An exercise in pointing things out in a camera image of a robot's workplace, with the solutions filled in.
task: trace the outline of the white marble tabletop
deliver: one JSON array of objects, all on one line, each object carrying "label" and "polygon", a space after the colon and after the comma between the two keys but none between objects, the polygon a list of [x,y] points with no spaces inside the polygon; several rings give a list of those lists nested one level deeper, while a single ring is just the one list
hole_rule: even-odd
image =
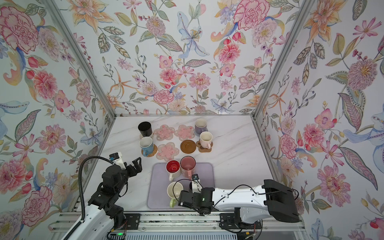
[{"label": "white marble tabletop", "polygon": [[[264,184],[264,179],[272,179],[272,175],[259,139],[257,138],[251,117],[248,115],[220,115],[220,116],[132,116],[117,117],[111,133],[107,139],[102,157],[109,158],[114,152],[121,152],[127,164],[138,157],[142,159],[142,172],[128,180],[128,192],[116,202],[124,211],[151,211],[147,208],[147,196],[151,180],[152,167],[158,160],[156,156],[144,157],[139,146],[139,123],[148,121],[152,130],[162,124],[178,129],[179,125],[195,126],[198,118],[207,120],[207,128],[214,137],[211,152],[200,153],[198,149],[191,154],[180,150],[181,141],[174,136],[171,140],[158,141],[154,137],[154,144],[175,143],[180,153],[175,157],[181,160],[184,156],[192,156],[196,162],[210,162],[214,167],[215,187],[233,189],[240,184],[257,186]],[[96,191],[101,175],[110,165],[98,161],[92,173],[84,198],[88,201]]]}]

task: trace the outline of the coaster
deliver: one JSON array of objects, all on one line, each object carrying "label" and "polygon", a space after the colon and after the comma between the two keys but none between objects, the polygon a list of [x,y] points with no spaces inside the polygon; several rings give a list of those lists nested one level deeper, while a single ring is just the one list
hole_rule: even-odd
[{"label": "coaster", "polygon": [[173,133],[175,129],[173,127],[168,127],[168,125],[161,125],[160,128],[156,129],[153,133],[157,135],[156,139],[158,141],[163,141],[165,139],[171,140],[173,138]]},{"label": "coaster", "polygon": [[158,147],[158,150],[159,152],[156,154],[156,158],[166,162],[175,159],[175,156],[180,152],[179,149],[175,147],[173,142],[161,144]]},{"label": "coaster", "polygon": [[[152,133],[152,135],[150,135],[150,137],[153,139],[153,137],[154,137],[155,135]],[[140,137],[140,139],[142,139],[143,138],[143,135],[139,135],[139,137]]]},{"label": "coaster", "polygon": [[183,153],[193,153],[196,150],[196,144],[192,140],[185,140],[180,144],[180,149]]},{"label": "coaster", "polygon": [[192,126],[180,125],[179,129],[175,131],[175,136],[179,137],[180,141],[191,139],[195,137],[195,128]]},{"label": "coaster", "polygon": [[157,153],[157,146],[154,144],[153,145],[153,152],[151,154],[149,154],[147,157],[153,157],[153,156],[155,156],[156,153]]},{"label": "coaster", "polygon": [[211,152],[212,146],[214,145],[213,142],[211,142],[211,149],[203,148],[200,144],[200,140],[196,142],[196,146],[199,148],[199,152]]}]

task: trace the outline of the mug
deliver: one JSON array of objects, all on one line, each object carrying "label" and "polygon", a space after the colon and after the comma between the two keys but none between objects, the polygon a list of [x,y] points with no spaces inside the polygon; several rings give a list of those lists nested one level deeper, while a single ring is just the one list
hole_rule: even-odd
[{"label": "mug", "polygon": [[139,145],[143,150],[144,157],[147,157],[149,154],[153,153],[153,140],[151,137],[143,137],[140,140]]},{"label": "mug", "polygon": [[195,174],[196,160],[191,156],[185,156],[180,161],[181,172],[184,177],[188,177],[192,180],[192,175]]},{"label": "mug", "polygon": [[177,178],[181,174],[180,163],[176,160],[171,160],[166,164],[167,172],[169,173],[169,181],[173,181],[174,178]]},{"label": "mug", "polygon": [[210,132],[202,132],[200,134],[200,144],[203,148],[211,149],[211,143],[212,143],[212,133]]},{"label": "mug", "polygon": [[143,137],[150,137],[152,135],[152,126],[149,122],[142,122],[138,127]]},{"label": "mug", "polygon": [[176,198],[179,198],[180,193],[183,190],[184,190],[183,185],[179,182],[172,182],[168,185],[167,194],[168,194],[168,197],[171,198],[170,203],[169,203],[170,207],[174,207],[176,205],[176,203],[177,203]]},{"label": "mug", "polygon": [[205,119],[199,118],[195,121],[195,132],[197,135],[200,135],[202,132],[207,130],[207,121]]}]

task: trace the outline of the pink flower-shaped coaster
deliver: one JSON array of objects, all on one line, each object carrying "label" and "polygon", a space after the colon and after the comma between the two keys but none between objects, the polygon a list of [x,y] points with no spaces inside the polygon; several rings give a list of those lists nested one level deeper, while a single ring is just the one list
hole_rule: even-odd
[{"label": "pink flower-shaped coaster", "polygon": [[195,128],[192,126],[180,125],[179,129],[175,131],[175,136],[179,137],[180,141],[191,139],[195,137]]},{"label": "pink flower-shaped coaster", "polygon": [[175,156],[179,154],[179,149],[175,147],[173,142],[169,142],[167,144],[161,144],[158,147],[158,153],[156,154],[156,158],[159,160],[165,160],[166,162],[175,159]]},{"label": "pink flower-shaped coaster", "polygon": [[161,125],[160,128],[154,131],[154,134],[157,135],[156,139],[163,141],[165,139],[171,140],[173,138],[173,133],[175,129],[173,127],[168,127],[168,125]]}]

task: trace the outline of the wooden coaster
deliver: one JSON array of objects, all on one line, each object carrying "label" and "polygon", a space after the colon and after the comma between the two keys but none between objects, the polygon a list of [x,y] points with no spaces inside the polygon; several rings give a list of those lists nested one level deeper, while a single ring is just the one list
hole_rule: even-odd
[{"label": "wooden coaster", "polygon": [[180,144],[180,149],[183,153],[193,153],[196,150],[196,144],[192,140],[184,140]]},{"label": "wooden coaster", "polygon": [[211,142],[211,149],[203,148],[200,144],[200,140],[196,142],[196,146],[199,148],[199,152],[211,152],[212,146],[214,145],[213,142]]},{"label": "wooden coaster", "polygon": [[153,157],[153,156],[155,156],[156,153],[157,153],[157,146],[154,144],[153,145],[153,152],[151,154],[149,154],[148,156],[146,156],[146,157]]}]

